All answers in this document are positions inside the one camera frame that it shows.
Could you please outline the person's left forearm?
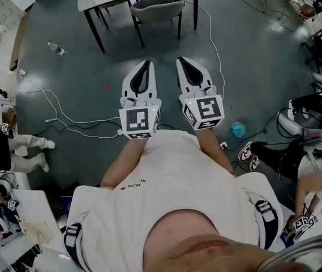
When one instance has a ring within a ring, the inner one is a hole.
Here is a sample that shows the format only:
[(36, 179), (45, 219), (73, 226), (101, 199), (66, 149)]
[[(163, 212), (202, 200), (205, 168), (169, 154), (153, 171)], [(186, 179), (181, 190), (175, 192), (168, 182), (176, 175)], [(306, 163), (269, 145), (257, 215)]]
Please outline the person's left forearm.
[(147, 142), (148, 138), (130, 139), (105, 172), (100, 187), (114, 190), (136, 168)]

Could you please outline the person's white shirt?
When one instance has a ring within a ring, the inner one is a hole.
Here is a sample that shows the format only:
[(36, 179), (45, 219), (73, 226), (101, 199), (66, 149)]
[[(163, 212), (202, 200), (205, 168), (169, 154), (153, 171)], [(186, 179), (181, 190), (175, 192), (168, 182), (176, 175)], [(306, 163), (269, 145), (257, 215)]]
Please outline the person's white shirt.
[(185, 131), (159, 130), (136, 168), (114, 190), (78, 186), (64, 242), (85, 272), (134, 272), (145, 237), (159, 216), (176, 209), (216, 213), (254, 211), (268, 249), (282, 231), (282, 208), (267, 178), (251, 172), (234, 178)]

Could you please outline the person's right forearm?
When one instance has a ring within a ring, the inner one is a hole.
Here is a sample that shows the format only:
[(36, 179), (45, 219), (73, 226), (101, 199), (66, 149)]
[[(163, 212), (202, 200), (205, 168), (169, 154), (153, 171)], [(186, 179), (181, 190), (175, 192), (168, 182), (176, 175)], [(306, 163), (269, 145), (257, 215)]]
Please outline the person's right forearm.
[(232, 164), (221, 148), (213, 129), (201, 129), (195, 133), (202, 152), (236, 178)]

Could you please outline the wicker basket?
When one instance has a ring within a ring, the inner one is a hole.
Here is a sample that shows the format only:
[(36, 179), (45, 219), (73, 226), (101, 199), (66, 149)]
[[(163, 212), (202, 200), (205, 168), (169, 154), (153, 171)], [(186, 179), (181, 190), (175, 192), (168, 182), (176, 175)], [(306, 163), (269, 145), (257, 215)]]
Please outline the wicker basket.
[(304, 4), (298, 9), (298, 15), (302, 19), (313, 19), (316, 16), (316, 11), (313, 6)]

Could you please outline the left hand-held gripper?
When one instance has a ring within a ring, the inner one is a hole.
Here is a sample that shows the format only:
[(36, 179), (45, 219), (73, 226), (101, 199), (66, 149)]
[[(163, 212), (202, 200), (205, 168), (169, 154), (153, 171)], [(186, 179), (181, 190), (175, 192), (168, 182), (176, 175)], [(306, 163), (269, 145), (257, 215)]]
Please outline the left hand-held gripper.
[(149, 99), (121, 98), (119, 117), (123, 135), (128, 139), (153, 137), (160, 120), (162, 101), (156, 98), (156, 75), (154, 64), (150, 60), (139, 63), (126, 75), (122, 83), (122, 94)]

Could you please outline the white desk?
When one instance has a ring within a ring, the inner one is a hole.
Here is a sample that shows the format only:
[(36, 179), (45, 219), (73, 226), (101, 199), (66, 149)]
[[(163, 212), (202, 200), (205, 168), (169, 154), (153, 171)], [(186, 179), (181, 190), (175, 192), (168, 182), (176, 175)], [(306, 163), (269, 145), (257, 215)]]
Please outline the white desk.
[(45, 192), (38, 190), (13, 189), (11, 197), (19, 201), (16, 211), (20, 220), (34, 222), (44, 220), (54, 234), (50, 244), (42, 246), (33, 245), (39, 252), (35, 259), (35, 268), (40, 272), (79, 272), (74, 266), (70, 256), (66, 253), (63, 236), (55, 220)]

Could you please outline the wooden board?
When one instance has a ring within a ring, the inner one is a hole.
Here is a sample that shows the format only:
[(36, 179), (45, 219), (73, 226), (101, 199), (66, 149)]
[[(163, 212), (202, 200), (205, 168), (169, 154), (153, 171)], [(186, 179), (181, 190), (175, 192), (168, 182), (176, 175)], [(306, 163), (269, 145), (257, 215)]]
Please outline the wooden board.
[(25, 34), (25, 30), (27, 27), (27, 22), (28, 22), (30, 13), (31, 13), (31, 9), (32, 9), (32, 7), (29, 7), (27, 9), (27, 11), (25, 12), (25, 15), (20, 20), (20, 23), (19, 23), (19, 26), (18, 26), (18, 29), (16, 32), (12, 52), (11, 52), (9, 71), (15, 71), (15, 69), (18, 66), (22, 39)]

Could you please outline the blue plastic bag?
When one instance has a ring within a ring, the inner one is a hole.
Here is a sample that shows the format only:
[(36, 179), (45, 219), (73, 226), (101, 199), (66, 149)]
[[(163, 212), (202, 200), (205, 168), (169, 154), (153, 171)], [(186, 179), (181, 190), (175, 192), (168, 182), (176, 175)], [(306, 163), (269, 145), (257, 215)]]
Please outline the blue plastic bag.
[(246, 135), (246, 127), (241, 122), (233, 122), (231, 129), (232, 134), (237, 138), (242, 138)]

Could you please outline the grey chair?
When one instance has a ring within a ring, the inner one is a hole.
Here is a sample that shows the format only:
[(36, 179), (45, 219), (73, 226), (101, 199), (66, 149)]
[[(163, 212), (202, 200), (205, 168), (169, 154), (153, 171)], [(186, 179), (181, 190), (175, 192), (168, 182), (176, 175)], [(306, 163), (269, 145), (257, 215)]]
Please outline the grey chair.
[(163, 23), (178, 17), (177, 39), (180, 40), (184, 4), (185, 0), (139, 0), (130, 5), (132, 20), (143, 49), (145, 45), (139, 29), (140, 24)]

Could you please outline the brown paper bag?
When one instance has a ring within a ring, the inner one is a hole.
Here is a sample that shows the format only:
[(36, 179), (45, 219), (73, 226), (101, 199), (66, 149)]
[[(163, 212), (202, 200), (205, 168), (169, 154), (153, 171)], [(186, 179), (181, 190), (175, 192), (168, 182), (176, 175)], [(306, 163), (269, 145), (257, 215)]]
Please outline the brown paper bag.
[(35, 220), (34, 222), (25, 222), (16, 218), (22, 233), (28, 238), (33, 245), (44, 247), (50, 244), (54, 239), (54, 234), (44, 220)]

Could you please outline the clear plastic water bottle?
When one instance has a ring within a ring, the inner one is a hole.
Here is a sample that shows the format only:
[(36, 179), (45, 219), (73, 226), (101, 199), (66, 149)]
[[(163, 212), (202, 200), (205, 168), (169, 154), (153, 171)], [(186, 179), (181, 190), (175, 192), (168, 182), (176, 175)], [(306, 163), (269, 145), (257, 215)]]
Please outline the clear plastic water bottle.
[(57, 53), (58, 55), (62, 56), (65, 54), (65, 50), (63, 48), (61, 48), (58, 44), (53, 43), (51, 41), (48, 42), (48, 47), (55, 53)]

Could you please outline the person's chin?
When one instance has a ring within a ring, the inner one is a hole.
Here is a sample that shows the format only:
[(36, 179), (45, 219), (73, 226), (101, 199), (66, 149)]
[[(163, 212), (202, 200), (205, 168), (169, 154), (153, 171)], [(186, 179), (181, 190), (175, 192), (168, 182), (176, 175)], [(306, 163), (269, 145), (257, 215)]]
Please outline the person's chin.
[(134, 272), (257, 272), (276, 254), (260, 247), (254, 211), (176, 209), (151, 225)]

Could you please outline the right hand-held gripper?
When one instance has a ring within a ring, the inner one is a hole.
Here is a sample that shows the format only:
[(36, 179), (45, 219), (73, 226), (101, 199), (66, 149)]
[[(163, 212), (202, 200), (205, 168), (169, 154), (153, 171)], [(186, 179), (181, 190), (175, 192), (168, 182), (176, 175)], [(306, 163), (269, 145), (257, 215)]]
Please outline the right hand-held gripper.
[(217, 94), (206, 68), (196, 61), (179, 57), (176, 61), (182, 113), (194, 130), (218, 126), (225, 118), (222, 96)]

